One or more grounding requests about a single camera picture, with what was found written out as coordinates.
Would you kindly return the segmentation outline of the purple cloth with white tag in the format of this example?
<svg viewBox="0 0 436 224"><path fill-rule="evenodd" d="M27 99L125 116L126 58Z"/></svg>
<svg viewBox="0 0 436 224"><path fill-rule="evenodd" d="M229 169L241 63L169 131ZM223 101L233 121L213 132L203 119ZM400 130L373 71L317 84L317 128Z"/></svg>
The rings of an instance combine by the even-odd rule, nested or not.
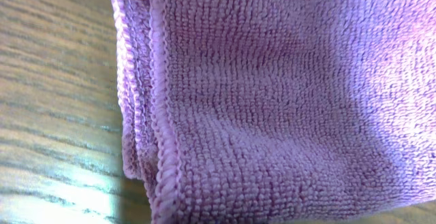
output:
<svg viewBox="0 0 436 224"><path fill-rule="evenodd" d="M435 199L435 0L111 0L123 170L154 223Z"/></svg>

